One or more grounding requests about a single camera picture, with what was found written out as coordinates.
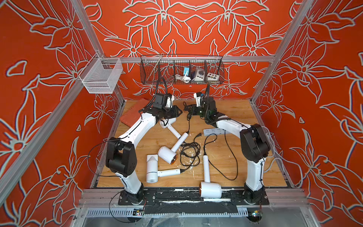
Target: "white wire basket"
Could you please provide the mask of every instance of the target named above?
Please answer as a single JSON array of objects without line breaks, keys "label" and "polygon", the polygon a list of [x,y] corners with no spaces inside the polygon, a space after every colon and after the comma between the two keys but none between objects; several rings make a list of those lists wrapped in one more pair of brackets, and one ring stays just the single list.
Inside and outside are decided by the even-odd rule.
[{"label": "white wire basket", "polygon": [[92,66],[85,78],[81,79],[91,94],[112,94],[122,73],[121,60],[113,68],[105,69],[100,59]]}]

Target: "wooden tabletop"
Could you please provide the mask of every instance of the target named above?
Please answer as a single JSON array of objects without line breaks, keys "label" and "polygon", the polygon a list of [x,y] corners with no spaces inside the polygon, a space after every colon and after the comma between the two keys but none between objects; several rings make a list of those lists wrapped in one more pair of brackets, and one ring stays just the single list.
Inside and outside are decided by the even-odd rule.
[{"label": "wooden tabletop", "polygon": [[[124,112],[126,112],[131,106],[133,106],[137,101],[127,101],[125,105]],[[185,101],[187,105],[194,104],[194,100]],[[184,109],[183,101],[175,100],[174,105],[177,105],[181,110]],[[216,100],[217,110],[225,115],[246,124],[255,124],[257,119],[254,112],[250,106],[248,100]],[[188,131],[188,121],[187,113],[182,113],[173,123],[173,127],[180,133]],[[168,130],[163,129],[159,123],[152,127],[145,136],[139,142],[136,148],[137,155],[137,166],[136,174],[139,180],[144,184],[145,187],[198,187],[199,183],[204,180],[203,175],[203,145],[205,136],[203,136],[203,129],[213,128],[211,125],[207,125],[204,120],[199,116],[193,116],[190,120],[190,134],[185,142],[192,142],[194,137],[198,133],[202,133],[201,137],[196,138],[196,142],[201,145],[200,152],[200,164],[196,167],[191,167],[184,173],[175,176],[159,177],[159,181],[156,183],[146,183],[146,155],[157,154],[160,147],[167,146],[172,148],[172,146],[177,142],[177,138]],[[122,135],[129,129],[123,123],[119,123],[115,137]],[[208,138],[208,141],[213,140],[213,136]],[[210,174],[211,182],[219,183],[222,187],[243,187],[247,178],[247,159],[244,157],[241,151],[241,142],[238,137],[233,134],[226,135],[227,142],[232,149],[234,155],[238,161],[238,177],[234,181],[227,180],[224,178],[216,169],[211,165]],[[209,160],[228,178],[233,179],[236,176],[236,161],[229,150],[224,135],[218,135],[215,142],[210,143],[206,146],[206,152],[209,156]],[[193,149],[189,149],[187,154],[194,154]],[[273,158],[267,158],[265,163],[265,169],[270,166]],[[183,163],[189,163],[189,158],[182,158]],[[180,156],[178,155],[177,161],[173,165],[169,165],[163,159],[159,158],[158,161],[159,170],[174,169],[185,167],[180,164]],[[114,175],[106,166],[102,170],[101,175]],[[285,187],[286,182],[278,168],[276,162],[273,163],[271,170],[264,173],[264,185],[267,187]],[[97,187],[123,187],[121,180],[114,177],[100,177]]]}]

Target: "robotic arm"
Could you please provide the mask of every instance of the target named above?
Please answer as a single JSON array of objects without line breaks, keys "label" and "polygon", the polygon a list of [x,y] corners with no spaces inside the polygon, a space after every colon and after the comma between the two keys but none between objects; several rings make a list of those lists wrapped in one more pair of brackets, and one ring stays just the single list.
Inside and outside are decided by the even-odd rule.
[{"label": "robotic arm", "polygon": [[217,111],[216,102],[209,97],[209,86],[206,93],[195,93],[196,104],[185,106],[184,110],[192,115],[204,117],[206,123],[231,132],[241,140],[241,149],[247,159],[247,180],[244,184],[244,199],[249,204],[261,200],[265,187],[263,170],[265,159],[270,150],[266,135],[258,124],[248,125],[235,121]]},{"label": "robotic arm", "polygon": [[174,96],[171,94],[155,95],[155,101],[145,107],[139,120],[123,135],[111,138],[107,145],[106,167],[118,177],[127,193],[127,199],[133,204],[139,204],[143,199],[143,184],[138,179],[135,168],[137,158],[135,148],[142,137],[160,119],[178,117],[182,111],[173,106]]}]

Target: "black wire basket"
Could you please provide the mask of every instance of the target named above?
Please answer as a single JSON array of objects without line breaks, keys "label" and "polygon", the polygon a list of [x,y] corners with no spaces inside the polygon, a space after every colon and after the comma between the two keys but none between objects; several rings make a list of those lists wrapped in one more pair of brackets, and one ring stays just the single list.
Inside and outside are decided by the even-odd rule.
[{"label": "black wire basket", "polygon": [[156,84],[159,76],[167,84],[221,84],[224,82],[222,56],[142,55],[141,83]]}]

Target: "white cable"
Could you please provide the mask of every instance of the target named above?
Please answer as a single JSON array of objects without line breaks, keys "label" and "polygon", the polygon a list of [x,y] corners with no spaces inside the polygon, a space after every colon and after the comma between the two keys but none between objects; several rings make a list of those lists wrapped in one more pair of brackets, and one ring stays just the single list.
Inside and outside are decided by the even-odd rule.
[{"label": "white cable", "polygon": [[175,79],[177,80],[181,80],[183,81],[184,83],[189,83],[192,79],[190,77],[187,76],[187,74],[185,74],[185,76],[181,76],[179,74],[176,74],[175,75]]},{"label": "white cable", "polygon": [[284,171],[285,171],[285,172],[287,172],[287,170],[286,170],[286,168],[285,168],[285,165],[284,165],[284,163],[282,162],[282,159],[283,159],[283,160],[285,160],[285,161],[287,161],[287,162],[289,162],[289,163],[295,164],[295,165],[297,165],[297,166],[299,167],[301,180],[299,181],[298,185],[296,185],[296,184],[294,184],[293,182],[291,182],[291,183],[293,183],[293,184],[294,184],[294,185],[291,185],[291,187],[292,187],[292,188],[301,188],[301,186],[302,186],[302,181],[303,181],[301,166],[300,166],[299,164],[295,163],[295,162],[288,161],[288,160],[286,160],[284,157],[282,157],[282,156],[281,156],[281,155],[280,155],[280,154],[276,151],[275,142],[274,142],[274,140],[272,139],[272,136],[271,136],[270,130],[269,130],[267,127],[265,127],[265,126],[261,126],[261,127],[265,128],[265,129],[269,132],[267,137],[268,137],[268,140],[270,140],[270,143],[272,144],[272,152],[273,152],[273,153],[272,153],[272,156],[275,156],[275,154],[277,154],[277,155],[279,156],[279,158],[274,158],[274,159],[272,160],[272,162],[270,163],[270,166],[267,168],[267,170],[266,170],[266,171],[264,171],[264,173],[266,173],[267,171],[269,171],[269,170],[271,169],[272,164],[273,164],[273,162],[274,162],[276,159],[278,159],[278,160],[280,160],[280,161],[281,161],[281,163],[282,163],[282,168],[284,169]]}]

